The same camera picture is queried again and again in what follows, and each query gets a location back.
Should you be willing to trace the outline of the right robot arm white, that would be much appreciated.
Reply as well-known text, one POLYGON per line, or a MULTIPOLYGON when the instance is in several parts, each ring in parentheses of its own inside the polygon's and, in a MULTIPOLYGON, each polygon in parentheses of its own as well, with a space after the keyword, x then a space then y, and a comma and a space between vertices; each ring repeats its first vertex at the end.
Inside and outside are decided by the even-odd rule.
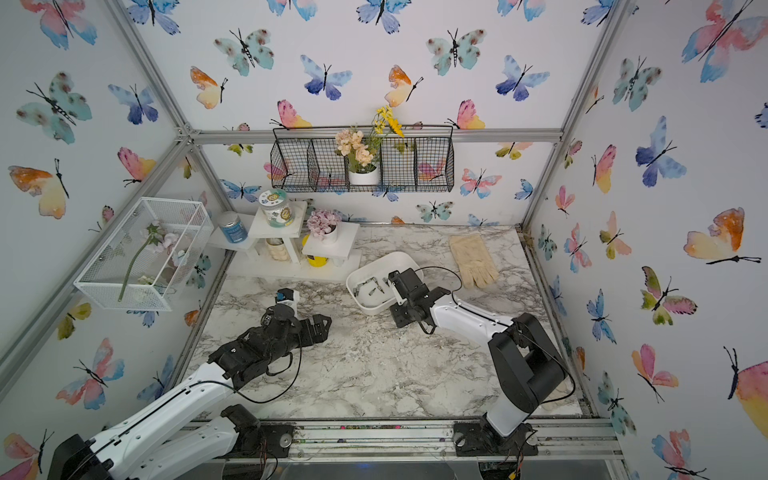
POLYGON ((496 435, 510 436, 569 378, 557 347, 535 316, 510 317, 463 302, 447 288, 428 287, 417 269, 392 271, 387 282, 396 300, 390 312, 398 327, 417 324, 428 335, 443 329, 487 348, 501 388, 485 414, 496 435))

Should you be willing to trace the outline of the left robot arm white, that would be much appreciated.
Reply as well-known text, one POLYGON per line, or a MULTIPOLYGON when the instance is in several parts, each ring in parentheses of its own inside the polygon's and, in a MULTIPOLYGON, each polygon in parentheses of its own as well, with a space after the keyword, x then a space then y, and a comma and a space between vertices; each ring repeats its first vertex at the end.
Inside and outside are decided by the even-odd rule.
POLYGON ((300 362, 304 349, 328 338, 332 320, 299 319, 287 303, 270 307, 267 323, 217 348, 195 372, 159 399, 114 427, 83 439, 74 435, 54 450, 51 479, 175 479, 218 457, 286 457, 293 429, 266 427, 241 395, 249 382, 270 375, 283 357, 300 362), (219 417, 187 434, 181 431, 203 411, 240 395, 219 417))

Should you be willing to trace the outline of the white plastic storage box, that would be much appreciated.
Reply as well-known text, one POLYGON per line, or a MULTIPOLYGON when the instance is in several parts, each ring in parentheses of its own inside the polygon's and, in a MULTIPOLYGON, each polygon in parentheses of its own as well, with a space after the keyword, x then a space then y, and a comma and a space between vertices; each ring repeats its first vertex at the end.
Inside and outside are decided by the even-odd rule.
POLYGON ((346 287, 364 314, 377 315, 396 303, 388 275, 409 268, 416 270, 419 265, 405 252, 392 252, 353 271, 346 279, 346 287))

